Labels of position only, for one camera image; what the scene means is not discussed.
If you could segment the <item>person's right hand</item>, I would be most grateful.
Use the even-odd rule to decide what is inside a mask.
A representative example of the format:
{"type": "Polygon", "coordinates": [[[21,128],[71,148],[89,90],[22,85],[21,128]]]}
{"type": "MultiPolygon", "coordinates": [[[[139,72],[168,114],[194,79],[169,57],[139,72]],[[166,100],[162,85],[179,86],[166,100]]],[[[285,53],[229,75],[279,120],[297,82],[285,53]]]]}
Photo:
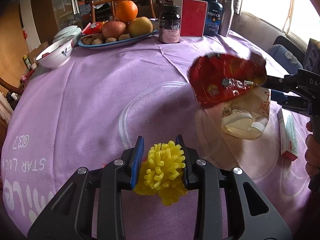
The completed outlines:
{"type": "Polygon", "coordinates": [[[306,172],[310,177],[319,174],[320,167],[320,146],[313,136],[313,127],[311,121],[306,124],[306,129],[310,134],[306,137],[306,172]]]}

